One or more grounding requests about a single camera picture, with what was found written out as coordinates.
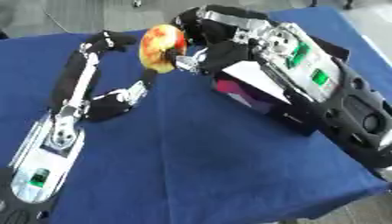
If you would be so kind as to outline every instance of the silver metal part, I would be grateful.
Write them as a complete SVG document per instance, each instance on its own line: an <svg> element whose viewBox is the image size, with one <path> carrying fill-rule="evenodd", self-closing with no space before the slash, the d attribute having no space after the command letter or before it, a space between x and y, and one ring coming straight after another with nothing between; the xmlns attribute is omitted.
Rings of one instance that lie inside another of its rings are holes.
<svg viewBox="0 0 392 224"><path fill-rule="evenodd" d="M186 70L193 74L199 72L199 63L206 59L207 48L196 52L192 57L190 56L177 56L176 67L180 70Z"/></svg>
<svg viewBox="0 0 392 224"><path fill-rule="evenodd" d="M117 89L111 94L117 94L119 102L127 102L130 106L135 107L148 93L148 89L140 80L128 89Z"/></svg>
<svg viewBox="0 0 392 224"><path fill-rule="evenodd" d="M199 62L195 60L193 57L188 56L177 56L176 58L176 67L181 70L189 71L193 74L199 72L198 69Z"/></svg>
<svg viewBox="0 0 392 224"><path fill-rule="evenodd" d="M81 119L81 110L68 105L54 117L54 127L48 144L55 150L63 151L69 148L77 137L75 124Z"/></svg>
<svg viewBox="0 0 392 224"><path fill-rule="evenodd" d="M380 169L378 170L378 173L389 183L392 183L392 166L385 169Z"/></svg>
<svg viewBox="0 0 392 224"><path fill-rule="evenodd" d="M133 7L138 8L142 6L142 0L133 0Z"/></svg>
<svg viewBox="0 0 392 224"><path fill-rule="evenodd" d="M75 139L69 147L62 150L53 147L50 138L54 125L49 111L33 125L10 164L15 170L11 189L26 203L44 202L54 195L62 187L83 147L85 134L82 129L75 131ZM45 179L42 179L42 171L47 172Z"/></svg>
<svg viewBox="0 0 392 224"><path fill-rule="evenodd" d="M324 102L330 98L340 82L340 70L325 53L301 28L296 24L283 23L278 27L270 27L258 33L258 48L261 58L268 61L266 67L271 75L279 75L294 87L304 90L314 101ZM288 60L294 60L294 52L300 45L308 47L307 54L294 67L288 67ZM327 74L327 81L319 85L313 80L316 71Z"/></svg>
<svg viewBox="0 0 392 224"><path fill-rule="evenodd" d="M225 25L237 26L244 30L255 30L265 26L265 23L268 23L266 20L225 15L216 11L206 10L206 8L200 8L197 12L197 16L199 19L213 20Z"/></svg>

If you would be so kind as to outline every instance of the screw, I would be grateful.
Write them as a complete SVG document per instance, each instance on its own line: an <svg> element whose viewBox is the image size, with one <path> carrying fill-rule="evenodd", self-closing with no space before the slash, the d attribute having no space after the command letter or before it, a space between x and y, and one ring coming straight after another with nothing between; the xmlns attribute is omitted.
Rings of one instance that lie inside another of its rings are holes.
<svg viewBox="0 0 392 224"><path fill-rule="evenodd" d="M5 210L5 201L0 200L0 213Z"/></svg>

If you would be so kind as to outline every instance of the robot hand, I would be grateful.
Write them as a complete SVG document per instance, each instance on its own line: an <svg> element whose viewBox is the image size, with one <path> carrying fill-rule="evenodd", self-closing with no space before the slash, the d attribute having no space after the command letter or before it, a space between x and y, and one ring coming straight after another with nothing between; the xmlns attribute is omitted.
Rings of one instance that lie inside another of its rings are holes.
<svg viewBox="0 0 392 224"><path fill-rule="evenodd" d="M176 65L180 69L215 74L223 68L242 60L255 60L252 49L258 45L257 32L266 26L276 27L278 22L261 12L221 5L207 5L180 13L171 21L185 33L190 45L204 46L206 49L195 54L192 59L179 57ZM348 50L311 37L326 53L346 60Z"/></svg>
<svg viewBox="0 0 392 224"><path fill-rule="evenodd" d="M198 66L194 71L214 74L236 62L251 60L248 43L233 40L237 38L238 27L252 28L261 21L276 24L263 13L211 4L187 10L175 17L171 24L185 33L190 45L207 47L197 54L198 57L193 57L193 64ZM177 66L181 68L184 63L180 61Z"/></svg>
<svg viewBox="0 0 392 224"><path fill-rule="evenodd" d="M214 74L238 61L255 60L290 105L304 111L349 156L373 173L392 165L392 109L336 59L344 60L347 51L307 35L296 24L218 5L188 10L172 22L191 44L206 47L190 59L177 56L172 61L178 68Z"/></svg>

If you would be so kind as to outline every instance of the green light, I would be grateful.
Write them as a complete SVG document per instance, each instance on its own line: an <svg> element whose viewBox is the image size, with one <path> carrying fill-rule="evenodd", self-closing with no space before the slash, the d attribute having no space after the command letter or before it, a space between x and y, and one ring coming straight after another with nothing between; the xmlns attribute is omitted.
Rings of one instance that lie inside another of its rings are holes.
<svg viewBox="0 0 392 224"><path fill-rule="evenodd" d="M310 47L304 43L300 42L296 49L291 53L291 56L286 59L287 68L291 69L296 67L305 58L306 54L309 52Z"/></svg>
<svg viewBox="0 0 392 224"><path fill-rule="evenodd" d="M328 81L328 75L321 71L320 69L316 69L311 76L311 79L316 82L319 86L326 84Z"/></svg>
<svg viewBox="0 0 392 224"><path fill-rule="evenodd" d="M30 184L32 186L43 187L49 173L50 172L47 169L37 169L30 180Z"/></svg>

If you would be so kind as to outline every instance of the cable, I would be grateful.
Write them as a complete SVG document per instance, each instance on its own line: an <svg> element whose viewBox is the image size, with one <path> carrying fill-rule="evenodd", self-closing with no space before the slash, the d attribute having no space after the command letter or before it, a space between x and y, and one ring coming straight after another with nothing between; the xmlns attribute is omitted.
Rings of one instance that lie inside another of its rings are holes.
<svg viewBox="0 0 392 224"><path fill-rule="evenodd" d="M54 18L52 16L52 14L50 14L46 8L44 7L44 3L42 0L38 0L39 5L41 6L42 11L45 13L45 15L47 17L49 17L62 31L66 32L66 33L71 33L69 30L67 30L63 25L61 25L61 23L59 21L56 20L56 18Z"/></svg>

